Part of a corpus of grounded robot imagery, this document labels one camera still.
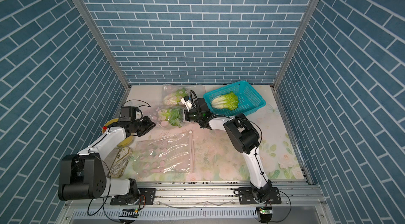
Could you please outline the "chinese cabbage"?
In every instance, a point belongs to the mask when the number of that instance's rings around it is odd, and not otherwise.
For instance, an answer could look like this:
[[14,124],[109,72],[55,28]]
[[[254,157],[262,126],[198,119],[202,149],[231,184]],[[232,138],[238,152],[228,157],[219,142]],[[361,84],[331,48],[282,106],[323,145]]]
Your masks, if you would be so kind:
[[158,111],[158,119],[163,127],[181,127],[184,122],[184,110],[182,108],[163,108]]
[[227,109],[231,111],[237,109],[238,104],[238,96],[233,91],[228,94],[220,95],[211,101],[212,108]]
[[185,88],[178,89],[163,98],[163,104],[166,106],[179,106],[181,105],[181,99],[188,96],[188,92]]

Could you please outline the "zip-top bag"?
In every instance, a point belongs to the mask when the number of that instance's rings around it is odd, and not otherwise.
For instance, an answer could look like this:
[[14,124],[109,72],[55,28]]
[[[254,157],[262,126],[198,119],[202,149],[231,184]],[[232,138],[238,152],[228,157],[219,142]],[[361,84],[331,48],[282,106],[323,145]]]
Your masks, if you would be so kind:
[[165,129],[181,128],[187,124],[185,108],[181,106],[158,107],[152,112],[153,121]]
[[140,177],[153,173],[191,173],[194,169],[193,132],[137,142],[131,167]]
[[177,86],[177,85],[163,85],[162,87],[162,104],[164,106],[182,106],[181,99],[188,96],[190,90],[197,94],[200,98],[206,93],[205,86]]

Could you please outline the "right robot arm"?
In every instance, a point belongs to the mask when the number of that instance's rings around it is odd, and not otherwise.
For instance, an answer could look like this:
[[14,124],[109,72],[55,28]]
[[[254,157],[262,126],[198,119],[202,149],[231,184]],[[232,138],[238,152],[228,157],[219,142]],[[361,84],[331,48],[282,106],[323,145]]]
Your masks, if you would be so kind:
[[262,132],[242,113],[233,117],[211,113],[203,98],[193,99],[186,96],[181,99],[185,105],[186,121],[199,124],[202,129],[225,131],[233,147],[243,155],[250,173],[252,194],[258,203],[270,203],[274,192],[271,180],[265,173],[259,155]]

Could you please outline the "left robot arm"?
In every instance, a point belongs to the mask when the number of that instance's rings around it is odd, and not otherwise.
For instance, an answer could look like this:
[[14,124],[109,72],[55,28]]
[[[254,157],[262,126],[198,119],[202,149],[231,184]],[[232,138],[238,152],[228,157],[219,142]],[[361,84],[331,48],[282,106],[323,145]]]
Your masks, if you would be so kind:
[[62,201],[117,197],[122,205],[134,205],[140,191],[134,179],[112,177],[106,157],[130,136],[143,136],[156,124],[147,116],[139,120],[118,121],[105,128],[97,140],[77,154],[60,162],[58,197]]

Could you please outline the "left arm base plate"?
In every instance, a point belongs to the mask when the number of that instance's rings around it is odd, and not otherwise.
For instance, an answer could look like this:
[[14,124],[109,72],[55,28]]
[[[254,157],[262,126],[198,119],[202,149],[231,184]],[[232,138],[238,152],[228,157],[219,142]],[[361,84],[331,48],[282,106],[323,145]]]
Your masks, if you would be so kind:
[[112,206],[151,206],[156,195],[155,188],[139,188],[135,194],[128,193],[121,196],[113,196],[110,202]]

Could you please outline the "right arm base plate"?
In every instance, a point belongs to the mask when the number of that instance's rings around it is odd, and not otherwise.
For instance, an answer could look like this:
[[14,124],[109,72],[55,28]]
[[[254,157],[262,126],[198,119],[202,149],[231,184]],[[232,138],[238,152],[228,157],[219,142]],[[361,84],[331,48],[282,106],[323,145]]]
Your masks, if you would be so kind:
[[281,204],[281,196],[278,188],[272,187],[267,189],[256,189],[252,187],[239,187],[234,190],[234,194],[238,197],[241,205],[253,204]]

